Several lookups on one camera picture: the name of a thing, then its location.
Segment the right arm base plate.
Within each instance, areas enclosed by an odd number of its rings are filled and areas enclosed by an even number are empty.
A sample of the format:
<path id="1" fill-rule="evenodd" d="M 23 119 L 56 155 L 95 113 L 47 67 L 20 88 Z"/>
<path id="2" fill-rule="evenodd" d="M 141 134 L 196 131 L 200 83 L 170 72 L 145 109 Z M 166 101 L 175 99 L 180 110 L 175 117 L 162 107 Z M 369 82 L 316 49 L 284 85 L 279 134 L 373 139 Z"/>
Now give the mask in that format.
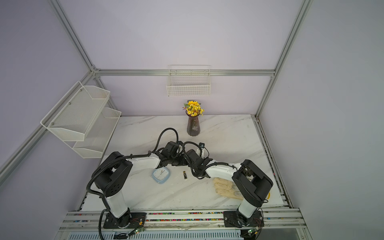
<path id="1" fill-rule="evenodd" d="M 251 217 L 245 217 L 239 211 L 224 211 L 224 225 L 226 228 L 263 227 L 264 219 L 261 211 L 255 211 Z"/>

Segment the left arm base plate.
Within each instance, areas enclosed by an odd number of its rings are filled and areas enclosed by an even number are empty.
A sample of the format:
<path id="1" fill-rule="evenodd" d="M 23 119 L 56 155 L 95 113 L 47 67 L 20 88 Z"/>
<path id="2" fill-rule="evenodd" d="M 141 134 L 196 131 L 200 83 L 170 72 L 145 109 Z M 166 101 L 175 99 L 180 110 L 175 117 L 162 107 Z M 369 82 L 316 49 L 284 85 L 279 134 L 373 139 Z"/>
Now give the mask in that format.
<path id="1" fill-rule="evenodd" d="M 144 212 L 126 212 L 121 218 L 116 218 L 111 213 L 106 214 L 104 229 L 135 229 L 144 225 L 147 214 Z"/>

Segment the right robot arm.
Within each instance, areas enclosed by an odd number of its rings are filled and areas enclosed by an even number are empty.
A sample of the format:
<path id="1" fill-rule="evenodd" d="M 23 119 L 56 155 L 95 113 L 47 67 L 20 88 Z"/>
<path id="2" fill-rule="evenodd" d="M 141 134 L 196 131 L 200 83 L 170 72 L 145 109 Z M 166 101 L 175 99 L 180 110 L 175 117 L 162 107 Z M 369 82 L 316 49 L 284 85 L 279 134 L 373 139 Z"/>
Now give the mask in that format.
<path id="1" fill-rule="evenodd" d="M 220 178 L 235 184 L 243 196 L 237 209 L 239 219 L 249 220 L 266 202 L 274 185 L 267 174 L 250 160 L 235 165 L 203 159 L 202 154 L 197 154 L 195 150 L 183 151 L 183 154 L 196 178 Z"/>

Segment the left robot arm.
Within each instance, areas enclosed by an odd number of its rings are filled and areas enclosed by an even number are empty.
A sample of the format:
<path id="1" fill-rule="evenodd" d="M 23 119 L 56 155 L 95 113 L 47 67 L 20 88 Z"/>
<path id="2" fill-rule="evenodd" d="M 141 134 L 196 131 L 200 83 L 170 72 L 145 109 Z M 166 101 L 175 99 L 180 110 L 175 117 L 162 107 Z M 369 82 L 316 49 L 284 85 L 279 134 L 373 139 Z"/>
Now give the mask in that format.
<path id="1" fill-rule="evenodd" d="M 159 151 L 149 151 L 144 155 L 123 156 L 120 152 L 113 152 L 93 172 L 86 191 L 99 196 L 114 218 L 118 220 L 125 218 L 130 210 L 125 202 L 122 188 L 130 173 L 160 169 L 178 162 L 181 145 L 181 141 L 171 141 Z"/>

